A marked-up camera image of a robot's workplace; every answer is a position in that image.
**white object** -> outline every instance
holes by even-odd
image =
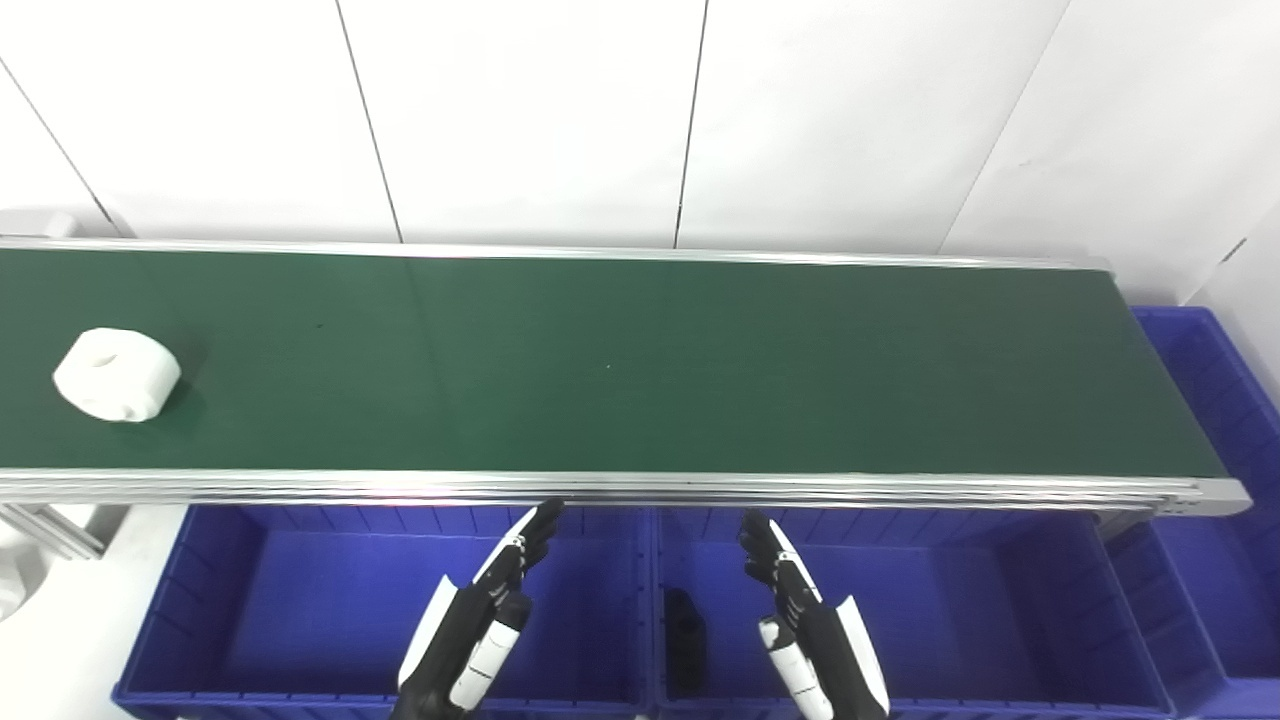
[[[150,337],[95,328],[76,338],[54,370],[54,384],[87,415],[141,423],[160,414],[180,374],[173,354]]]
[[[835,711],[831,700],[822,692],[818,684],[818,674],[813,669],[813,662],[804,656],[800,646],[791,642],[782,647],[774,647],[778,641],[778,621],[774,618],[760,620],[760,639],[769,652],[769,660],[782,676],[782,683],[791,693],[791,700],[805,720],[831,720]]]
[[[33,237],[74,237],[79,231],[76,218],[61,210],[8,209],[0,210],[0,234]]]
[[[884,715],[888,715],[888,688],[884,687],[884,673],[879,667],[879,659],[876,656],[876,648],[872,646],[872,638],[867,633],[867,624],[863,623],[863,614],[858,611],[854,596],[846,597],[845,602],[836,607],[836,615],[845,628],[849,647],[854,648],[854,657],[858,659],[858,667],[863,671],[867,689],[884,710]]]
[[[431,647],[431,638],[440,629],[444,614],[449,611],[456,594],[458,594],[458,587],[453,584],[453,580],[448,575],[442,577],[440,583],[435,585],[435,592],[431,593],[431,601],[426,603],[422,619],[417,621],[417,629],[413,630],[413,638],[408,642],[408,650],[404,651],[404,660],[401,661],[399,682],[396,683],[396,687],[403,685],[404,680],[417,669],[417,664],[422,661],[426,648]]]
[[[13,553],[0,551],[0,620],[13,615],[27,600],[27,585],[22,582]]]
[[[518,639],[520,630],[508,628],[497,620],[490,623],[484,638],[476,643],[471,652],[467,669],[453,683],[453,688],[449,691],[449,702],[468,712],[475,710],[484,700],[484,694],[489,692],[489,685],[498,676],[498,670],[502,669],[502,664],[507,661],[511,648],[516,647]]]

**robotic hand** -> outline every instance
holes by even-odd
[[[563,509],[549,500],[526,512],[470,585],[458,589],[440,578],[401,665],[389,720],[462,720],[480,705],[529,620],[532,601],[520,585],[547,556]]]
[[[854,598],[823,605],[791,541],[759,510],[746,511],[739,542],[746,574],[773,591],[777,615],[760,620],[760,638],[805,719],[886,720],[888,691]]]

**black object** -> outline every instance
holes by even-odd
[[[773,592],[777,619],[813,662],[835,720],[884,720],[887,708],[872,694],[840,615],[818,600],[817,588],[785,553],[769,518],[748,510],[737,539],[746,551],[746,574]]]
[[[563,510],[559,498],[539,505],[521,529],[524,544],[504,547],[475,582],[458,591],[422,660],[401,685],[389,720],[463,720],[470,715],[449,702],[449,692],[490,623],[524,629],[532,601],[520,588],[525,573],[547,557],[547,541],[556,534]]]
[[[663,591],[667,618],[667,694],[687,697],[707,682],[707,623],[694,598],[680,588]]]

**white spool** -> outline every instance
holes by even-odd
[[[141,423],[160,414],[180,374],[173,354],[150,337],[95,328],[76,338],[54,370],[54,386],[87,415]]]

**blue bin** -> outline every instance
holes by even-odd
[[[1254,507],[1133,528],[1116,573],[1180,716],[1280,717],[1280,418],[1212,313],[1134,313]]]
[[[520,509],[192,507],[114,700],[138,717],[379,720],[442,574]],[[568,509],[484,708],[630,720],[650,697],[646,511]]]
[[[772,514],[828,601],[852,594],[900,719],[1167,717],[1171,707],[1092,519],[956,510]],[[742,573],[741,511],[659,512],[657,582],[707,625],[703,687],[663,719],[792,720],[760,646],[768,591]],[[663,619],[660,602],[654,606]],[[663,633],[659,657],[666,656]]]

